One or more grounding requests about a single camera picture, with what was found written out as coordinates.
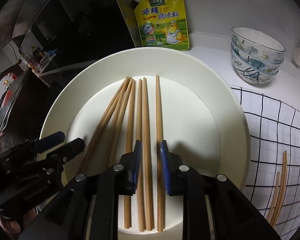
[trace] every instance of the pot handle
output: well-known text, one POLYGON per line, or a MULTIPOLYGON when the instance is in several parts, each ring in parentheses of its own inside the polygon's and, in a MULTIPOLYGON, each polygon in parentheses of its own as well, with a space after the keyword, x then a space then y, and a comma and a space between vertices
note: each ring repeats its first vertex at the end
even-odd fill
POLYGON ((12 65, 11 67, 8 67, 6 70, 2 71, 0 73, 0 81, 7 76, 9 73, 13 73, 15 76, 19 76, 23 73, 22 68, 20 67, 21 59, 15 63, 15 65, 12 65))

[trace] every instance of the stacked bowls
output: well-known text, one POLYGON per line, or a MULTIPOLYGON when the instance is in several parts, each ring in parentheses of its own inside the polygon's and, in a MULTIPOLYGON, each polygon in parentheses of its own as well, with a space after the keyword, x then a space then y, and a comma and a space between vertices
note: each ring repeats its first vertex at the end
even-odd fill
POLYGON ((250 84, 272 80, 283 63, 284 52, 279 41, 261 31, 232 28, 232 62, 239 76, 250 84))

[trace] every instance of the white countertop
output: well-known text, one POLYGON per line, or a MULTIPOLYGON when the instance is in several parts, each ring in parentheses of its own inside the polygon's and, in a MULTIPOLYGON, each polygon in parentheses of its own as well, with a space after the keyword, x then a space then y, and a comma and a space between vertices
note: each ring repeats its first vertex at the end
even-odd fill
POLYGON ((248 88, 293 106, 300 111, 300 69, 285 60, 279 73, 266 84, 251 85, 242 80, 236 73, 230 53, 230 38, 202 34, 190 34, 189 51, 185 51, 213 68, 230 85, 248 88))

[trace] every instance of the chicken bouillon package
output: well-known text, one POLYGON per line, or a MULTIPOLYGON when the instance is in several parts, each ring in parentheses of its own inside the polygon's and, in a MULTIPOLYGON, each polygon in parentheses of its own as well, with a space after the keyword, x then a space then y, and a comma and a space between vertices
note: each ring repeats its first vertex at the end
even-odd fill
POLYGON ((140 0, 134 13, 143 47, 189 50, 183 0, 140 0))

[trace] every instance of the chopstick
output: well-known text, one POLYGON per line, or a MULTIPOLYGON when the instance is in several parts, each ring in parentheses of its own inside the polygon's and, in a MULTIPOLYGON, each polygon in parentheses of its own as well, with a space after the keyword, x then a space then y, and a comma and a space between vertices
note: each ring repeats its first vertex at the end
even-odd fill
POLYGON ((156 105, 156 137, 157 137, 157 229, 162 232, 165 220, 165 189, 162 177, 162 163, 160 158, 160 143, 162 135, 162 109, 159 76, 155 76, 155 105, 156 105))
MULTIPOLYGON (((137 101, 137 134, 136 139, 142 141, 142 79, 139 79, 138 101, 137 101)), ((137 184, 137 203, 138 203, 138 221, 139 231, 143 232, 146 227, 145 221, 145 203, 143 197, 143 163, 140 160, 138 184, 137 184)))
POLYGON ((103 116, 101 117, 96 129, 93 132, 93 135, 90 139, 90 142, 87 145, 87 148, 86 148, 85 153, 83 155, 83 160, 82 160, 81 165, 78 169, 78 173, 85 173, 87 171, 87 168, 89 166, 92 154, 93 154, 95 148, 98 146, 101 135, 102 135, 104 129, 106 128, 114 109, 116 108, 116 105, 117 105, 118 100, 119 100, 118 95, 121 92, 124 84, 128 81, 128 79, 129 79, 129 77, 126 77, 126 79, 121 84, 121 86, 119 87, 119 89, 115 93, 114 97, 110 101, 110 103, 109 103, 108 107, 106 108, 105 112, 103 113, 103 116))
MULTIPOLYGON (((136 82, 132 80, 132 86, 130 90, 129 100, 129 112, 128 112, 128 125, 127 125, 127 139, 126 139, 126 153, 132 152, 133 141, 133 112, 134 112, 134 90, 136 82)), ((131 196, 124 196, 124 228, 131 227, 131 196)))
POLYGON ((274 211, 274 205, 275 205, 276 200, 278 198, 278 193, 279 193, 279 176, 280 176, 280 172, 278 171, 277 172, 277 179, 275 181, 274 194, 273 194, 273 198, 272 198, 272 201, 271 201, 270 209, 269 209, 269 212, 268 212, 268 215, 267 215, 267 221, 269 223, 270 223, 273 211, 274 211))
POLYGON ((151 231, 154 228, 153 217, 153 192, 152 192, 152 167, 150 149, 150 130, 149 130, 149 104, 147 80, 143 78, 142 86, 142 109, 143 109, 143 156, 145 169, 145 193, 146 193, 146 229, 151 231))
POLYGON ((113 165, 115 151, 117 150, 117 144, 118 144, 120 129, 121 129, 121 125, 122 125, 122 120, 123 120, 124 112, 126 110, 128 98, 130 95, 132 81, 133 81, 133 79, 130 78, 129 85, 128 85, 128 88, 127 88, 127 91, 125 92, 125 94, 124 94, 124 91, 121 90, 120 95, 119 95, 119 100, 118 100, 117 106, 114 111, 114 117, 113 117, 112 123, 111 123, 111 128, 112 128, 111 130, 113 132, 113 134, 112 134, 113 136, 112 136, 112 142, 111 142, 109 156, 108 156, 107 167, 111 167, 113 165))
POLYGON ((287 169, 288 169, 288 165, 287 165, 287 151, 284 151, 283 156, 282 156, 282 173, 281 173, 281 181, 280 181, 280 190, 279 190, 279 196, 277 199, 277 203, 276 207, 274 209, 274 214, 271 218, 270 221, 270 225, 272 227, 275 226, 280 212, 281 212, 281 208, 282 208, 282 204, 283 204, 283 200, 284 200, 284 196, 285 196, 285 192, 286 192, 286 181, 287 181, 287 169))

